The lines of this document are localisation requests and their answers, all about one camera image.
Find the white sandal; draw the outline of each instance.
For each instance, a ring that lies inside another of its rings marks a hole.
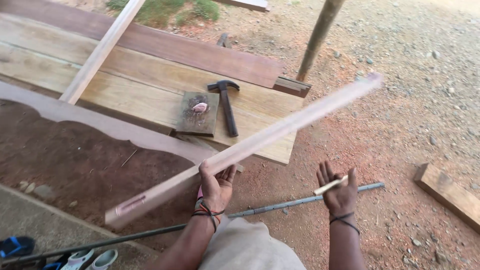
[[[105,270],[107,269],[118,256],[116,249],[110,249],[98,256],[93,263],[85,270]]]
[[[63,266],[60,270],[79,270],[84,263],[88,261],[93,255],[94,250],[83,250],[72,254],[68,258],[68,263]]]

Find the hammer head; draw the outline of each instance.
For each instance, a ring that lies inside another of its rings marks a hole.
[[[214,84],[208,84],[207,89],[208,91],[215,90],[215,89],[220,89],[220,91],[225,91],[228,86],[231,86],[237,89],[238,91],[240,91],[240,86],[230,80],[221,80]]]

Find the hammer handle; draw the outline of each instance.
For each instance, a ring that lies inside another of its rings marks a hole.
[[[239,133],[237,131],[237,125],[235,124],[235,118],[233,118],[232,106],[230,105],[227,91],[221,91],[220,98],[222,99],[223,111],[225,112],[225,119],[227,120],[228,134],[230,137],[237,137]]]

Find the hammer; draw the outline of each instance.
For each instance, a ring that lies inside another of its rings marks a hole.
[[[237,131],[237,126],[235,125],[235,119],[233,118],[232,106],[230,106],[230,100],[228,99],[228,86],[231,86],[240,91],[240,86],[229,80],[221,80],[214,84],[208,84],[207,89],[208,91],[220,89],[220,98],[222,99],[223,110],[225,111],[228,134],[230,135],[230,137],[237,137],[239,133]]]

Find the wooden workbench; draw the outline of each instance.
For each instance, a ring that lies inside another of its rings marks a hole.
[[[63,93],[97,43],[50,25],[0,13],[0,74]],[[259,132],[303,104],[299,97],[119,46],[110,53],[81,99],[175,128],[183,93],[206,92],[208,83],[221,79],[240,85],[240,92],[229,92],[240,135],[228,136],[224,113],[219,109],[215,137],[206,138],[221,147]],[[289,134],[255,155],[286,165],[295,136]]]

